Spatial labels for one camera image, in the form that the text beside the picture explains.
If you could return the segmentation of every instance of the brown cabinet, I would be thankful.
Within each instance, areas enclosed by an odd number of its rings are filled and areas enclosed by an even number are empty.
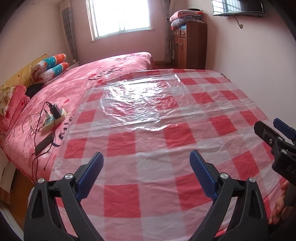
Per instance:
[[[187,22],[186,29],[174,30],[175,67],[205,69],[207,24]]]

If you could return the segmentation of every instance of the screw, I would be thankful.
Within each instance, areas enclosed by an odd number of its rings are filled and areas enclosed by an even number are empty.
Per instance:
[[[45,179],[44,178],[39,178],[38,183],[44,183]]]
[[[68,173],[67,175],[65,175],[65,179],[70,180],[73,178],[73,174],[72,173]]]
[[[256,179],[253,178],[253,177],[250,177],[250,178],[249,178],[249,181],[252,182],[252,183],[255,183],[255,182],[256,182]]]
[[[220,174],[220,177],[223,178],[223,179],[227,179],[228,174],[223,172],[223,173]]]

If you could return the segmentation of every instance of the blue textured pad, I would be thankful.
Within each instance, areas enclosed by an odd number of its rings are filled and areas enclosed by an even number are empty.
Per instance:
[[[189,162],[205,195],[215,201],[218,197],[216,192],[217,183],[195,151],[190,153]]]
[[[288,139],[294,140],[296,138],[296,131],[281,121],[279,118],[274,119],[273,124],[274,127],[283,133]]]
[[[78,202],[81,202],[82,199],[87,198],[94,185],[94,182],[96,181],[96,178],[103,168],[103,165],[103,154],[98,153],[77,183],[77,193],[75,197]]]

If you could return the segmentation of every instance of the bed headboard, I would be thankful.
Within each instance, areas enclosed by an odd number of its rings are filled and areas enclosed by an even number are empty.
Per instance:
[[[29,63],[25,67],[23,67],[20,71],[18,71],[15,75],[13,75],[8,81],[4,83],[6,87],[14,86],[14,85],[24,85],[29,87],[30,83],[30,73],[31,69],[34,65],[39,63],[41,60],[48,58],[47,54],[41,56],[40,58],[34,60],[33,62]]]

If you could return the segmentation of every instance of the checkered tablecloth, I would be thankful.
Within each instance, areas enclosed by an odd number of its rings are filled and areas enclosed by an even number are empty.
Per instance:
[[[74,173],[100,151],[104,167],[81,203],[103,238],[185,241],[212,204],[189,164],[194,149],[234,179],[255,177],[270,214],[281,177],[271,169],[270,148],[254,134],[258,120],[271,125],[251,99],[214,71],[130,73],[86,92],[51,180]],[[234,206],[235,200],[220,230]]]

